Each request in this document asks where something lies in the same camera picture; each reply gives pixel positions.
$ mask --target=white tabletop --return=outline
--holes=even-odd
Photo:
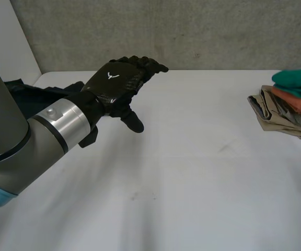
[[[301,250],[301,140],[247,101],[276,71],[170,71],[0,208],[0,251]],[[35,86],[86,82],[56,72]]]

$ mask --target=concrete wall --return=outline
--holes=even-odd
[[[301,67],[301,0],[11,0],[42,72],[147,55],[171,69]]]

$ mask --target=stack of clothes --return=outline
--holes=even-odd
[[[264,131],[279,131],[301,139],[301,70],[281,71],[274,86],[262,86],[248,97]]]

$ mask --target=robotic hand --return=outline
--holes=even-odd
[[[132,131],[141,133],[144,131],[144,125],[130,108],[132,97],[156,73],[167,71],[167,67],[145,56],[123,57],[105,64],[86,83],[82,91],[91,92],[96,96],[106,116],[120,118]],[[78,103],[77,95],[76,98],[70,97],[69,100]],[[91,133],[79,145],[86,147],[94,143],[97,134],[98,129],[94,126]]]
[[[28,120],[0,78],[0,207],[76,144],[94,143],[102,116],[120,118],[132,131],[143,132],[130,108],[132,97],[156,73],[167,71],[146,57],[111,60],[80,93],[58,100]]]

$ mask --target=gray cloth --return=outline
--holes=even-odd
[[[262,86],[260,94],[249,96],[248,101],[264,131],[279,131],[301,139],[301,126],[280,116],[272,97],[271,86]]]
[[[288,119],[293,124],[301,126],[301,113],[297,113],[287,102],[272,94],[279,115]]]

